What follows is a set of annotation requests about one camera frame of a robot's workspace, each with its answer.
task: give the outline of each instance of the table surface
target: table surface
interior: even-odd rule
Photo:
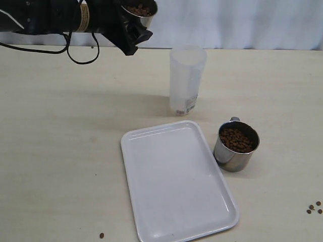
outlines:
[[[96,50],[71,52],[85,61]],[[191,119],[212,148],[232,116],[261,144],[245,170],[223,171],[239,224],[200,241],[321,241],[323,214],[306,210],[323,202],[323,52],[207,53],[197,107],[176,117],[169,50],[103,48],[78,66],[64,54],[1,48],[0,241],[138,241],[122,135]]]

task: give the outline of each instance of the plastic tray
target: plastic tray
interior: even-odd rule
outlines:
[[[237,224],[237,205],[197,123],[131,131],[121,146],[140,241],[189,241]]]

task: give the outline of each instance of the cup handle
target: cup handle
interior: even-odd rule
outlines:
[[[238,117],[232,117],[230,121],[240,121],[240,119]]]

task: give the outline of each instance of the metal cup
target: metal cup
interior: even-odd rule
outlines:
[[[156,15],[157,11],[158,11],[158,6],[157,3],[154,0],[122,0],[121,1],[121,6],[124,9],[124,11],[126,11],[128,14],[137,17],[140,19],[141,24],[146,27],[147,29],[149,28],[152,18]],[[142,5],[143,8],[149,8],[151,16],[139,16],[137,14],[134,14],[130,11],[127,10],[127,6],[129,7],[137,7],[139,5]]]
[[[252,151],[249,153],[239,153],[226,147],[220,139],[220,133],[224,129],[240,130],[252,142]],[[238,172],[247,166],[250,157],[259,144],[260,139],[257,132],[249,125],[241,122],[238,117],[232,117],[229,122],[219,128],[218,139],[213,154],[219,167],[230,172]]]

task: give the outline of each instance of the clear plastic cup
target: clear plastic cup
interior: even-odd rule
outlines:
[[[206,51],[195,45],[171,50],[170,106],[177,115],[187,115],[195,107],[206,59]]]

